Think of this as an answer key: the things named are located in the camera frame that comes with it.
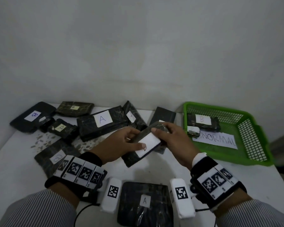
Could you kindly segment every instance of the table surface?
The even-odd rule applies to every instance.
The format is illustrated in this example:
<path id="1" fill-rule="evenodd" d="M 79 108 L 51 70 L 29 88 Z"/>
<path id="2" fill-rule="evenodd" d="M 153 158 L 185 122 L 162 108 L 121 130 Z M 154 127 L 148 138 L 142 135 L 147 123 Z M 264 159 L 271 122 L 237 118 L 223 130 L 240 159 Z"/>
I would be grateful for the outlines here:
<path id="1" fill-rule="evenodd" d="M 92 113 L 108 108 L 95 107 Z M 141 117 L 150 122 L 153 111 L 138 110 Z M 75 118 L 62 118 L 76 124 Z M 177 114 L 178 125 L 182 123 L 182 115 Z M 42 168 L 34 160 L 34 156 L 51 143 L 57 141 L 58 136 L 42 133 L 24 134 L 16 131 L 0 150 L 0 219 L 6 208 L 13 202 L 44 189 L 47 179 Z M 90 148 L 92 141 L 83 143 L 77 139 L 73 145 L 83 151 Z M 229 169 L 246 186 L 248 194 L 254 199 L 266 202 L 284 213 L 284 182 L 275 166 L 242 166 L 224 161 L 217 161 Z M 163 155 L 152 152 L 144 159 L 127 168 L 120 158 L 112 163 L 103 165 L 108 171 L 107 176 L 113 176 L 123 181 L 136 181 L 168 185 L 171 178 L 183 178 L 189 184 L 189 171 L 182 167 L 166 149 Z M 207 208 L 206 205 L 193 198 L 196 209 Z M 80 202 L 77 211 L 87 203 Z M 192 226 L 213 226 L 215 217 L 210 211 L 198 212 L 192 220 Z M 108 214 L 100 212 L 99 207 L 89 207 L 84 210 L 77 220 L 76 226 L 120 226 L 117 223 L 117 212 Z"/>

